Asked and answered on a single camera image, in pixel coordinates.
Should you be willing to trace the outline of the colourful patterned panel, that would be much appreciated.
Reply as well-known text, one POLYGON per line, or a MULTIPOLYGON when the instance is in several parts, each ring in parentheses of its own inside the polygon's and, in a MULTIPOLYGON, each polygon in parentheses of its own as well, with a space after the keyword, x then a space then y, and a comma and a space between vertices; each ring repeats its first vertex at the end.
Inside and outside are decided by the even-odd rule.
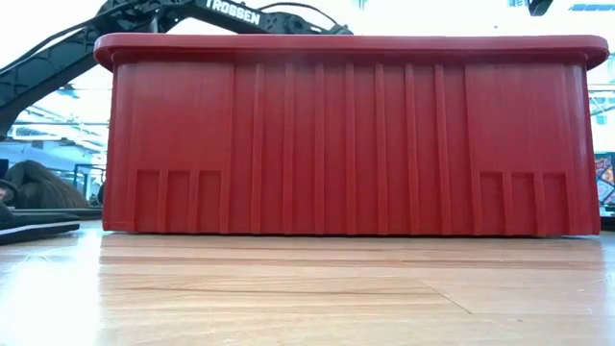
POLYGON ((615 153, 596 154, 594 163, 600 205, 615 204, 615 153))

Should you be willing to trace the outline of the black flip-flop pale sole edge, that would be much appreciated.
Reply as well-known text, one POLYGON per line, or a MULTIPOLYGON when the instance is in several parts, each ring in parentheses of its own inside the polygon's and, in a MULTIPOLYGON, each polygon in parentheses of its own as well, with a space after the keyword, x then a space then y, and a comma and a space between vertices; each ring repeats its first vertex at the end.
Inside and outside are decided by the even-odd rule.
POLYGON ((13 214, 7 204, 17 196, 16 187, 0 179, 0 245, 37 240, 80 228, 81 219, 74 215, 13 214))

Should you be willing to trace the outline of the person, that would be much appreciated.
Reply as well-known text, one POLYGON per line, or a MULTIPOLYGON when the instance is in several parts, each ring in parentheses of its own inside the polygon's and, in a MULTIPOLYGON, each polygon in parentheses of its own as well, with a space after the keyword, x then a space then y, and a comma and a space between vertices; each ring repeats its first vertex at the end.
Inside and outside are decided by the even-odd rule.
POLYGON ((86 209, 88 201, 73 185, 37 161, 20 161, 4 180, 17 190, 17 209, 86 209))

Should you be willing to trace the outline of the red plastic bin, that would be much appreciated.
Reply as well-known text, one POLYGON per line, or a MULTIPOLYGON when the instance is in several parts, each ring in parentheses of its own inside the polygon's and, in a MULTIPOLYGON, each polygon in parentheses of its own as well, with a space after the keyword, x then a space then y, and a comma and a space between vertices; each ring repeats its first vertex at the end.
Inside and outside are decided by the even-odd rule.
POLYGON ((103 225, 220 235, 594 235, 599 36, 101 37, 103 225))

